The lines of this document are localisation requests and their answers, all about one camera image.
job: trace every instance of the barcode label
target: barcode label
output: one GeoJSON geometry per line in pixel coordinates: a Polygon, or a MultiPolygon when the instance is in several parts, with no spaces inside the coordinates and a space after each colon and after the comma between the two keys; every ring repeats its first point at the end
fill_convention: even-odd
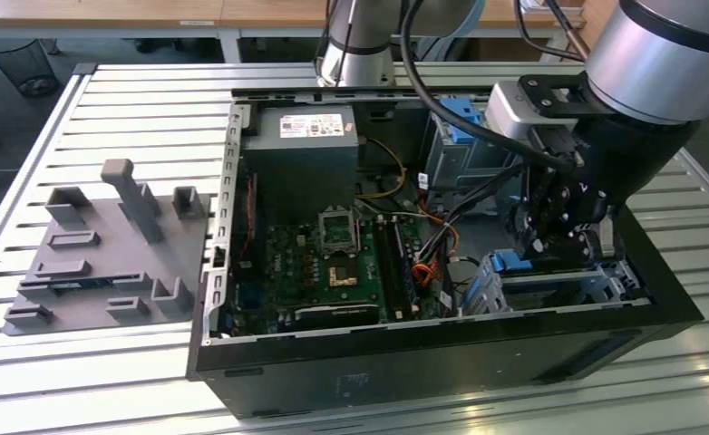
{"type": "Polygon", "coordinates": [[[430,177],[427,177],[427,174],[421,172],[419,173],[419,189],[427,190],[430,185],[430,177]]]}
{"type": "Polygon", "coordinates": [[[324,138],[343,136],[343,119],[341,114],[288,115],[279,120],[279,137],[324,138]]]}
{"type": "Polygon", "coordinates": [[[446,308],[451,309],[451,296],[446,292],[441,292],[441,304],[446,305],[446,308]]]}

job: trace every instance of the green motherboard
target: green motherboard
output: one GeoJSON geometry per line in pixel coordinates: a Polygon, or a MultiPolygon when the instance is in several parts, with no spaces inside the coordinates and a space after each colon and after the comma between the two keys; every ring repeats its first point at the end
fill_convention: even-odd
{"type": "MultiPolygon", "coordinates": [[[[373,218],[353,221],[334,217],[326,220],[324,235],[318,222],[267,229],[263,278],[239,286],[239,334],[272,334],[284,313],[320,305],[377,305],[381,323],[389,322],[374,239],[377,225],[373,218]],[[349,253],[326,252],[323,238],[326,243],[338,244],[351,240],[354,248],[349,253]]],[[[413,257],[421,248],[418,220],[401,217],[399,232],[405,252],[413,257]]],[[[417,302],[422,311],[426,306],[434,307],[426,301],[417,302]]],[[[423,318],[434,315],[433,309],[427,311],[423,318]]]]}

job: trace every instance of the metal workbench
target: metal workbench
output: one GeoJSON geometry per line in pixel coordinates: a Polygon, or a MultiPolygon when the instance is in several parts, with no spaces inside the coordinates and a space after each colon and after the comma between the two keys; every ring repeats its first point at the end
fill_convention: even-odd
{"type": "MultiPolygon", "coordinates": [[[[575,71],[558,63],[421,67],[430,85],[575,71]]],[[[401,68],[397,75],[406,84],[401,68]]],[[[216,194],[228,90],[314,85],[300,64],[106,65],[72,76],[0,206],[0,328],[45,232],[51,189],[76,184],[90,198],[115,196],[99,168],[128,158],[156,195],[180,183],[216,194]]],[[[239,421],[206,385],[184,379],[190,323],[0,333],[0,433],[708,433],[709,177],[688,153],[629,206],[706,321],[578,382],[239,421]]]]}

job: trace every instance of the waste bin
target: waste bin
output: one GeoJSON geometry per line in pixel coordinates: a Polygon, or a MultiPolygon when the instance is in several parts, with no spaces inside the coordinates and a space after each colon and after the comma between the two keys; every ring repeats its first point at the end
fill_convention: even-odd
{"type": "Polygon", "coordinates": [[[0,39],[0,70],[24,97],[45,97],[59,87],[36,39],[0,39]]]}

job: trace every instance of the gray plastic holder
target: gray plastic holder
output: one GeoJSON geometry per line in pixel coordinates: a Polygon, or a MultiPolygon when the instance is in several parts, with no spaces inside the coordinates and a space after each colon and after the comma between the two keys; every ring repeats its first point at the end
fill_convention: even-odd
{"type": "Polygon", "coordinates": [[[131,178],[130,160],[106,161],[120,199],[88,200],[55,188],[53,220],[19,283],[3,332],[43,334],[191,317],[199,288],[210,197],[192,187],[155,197],[131,178]]]}

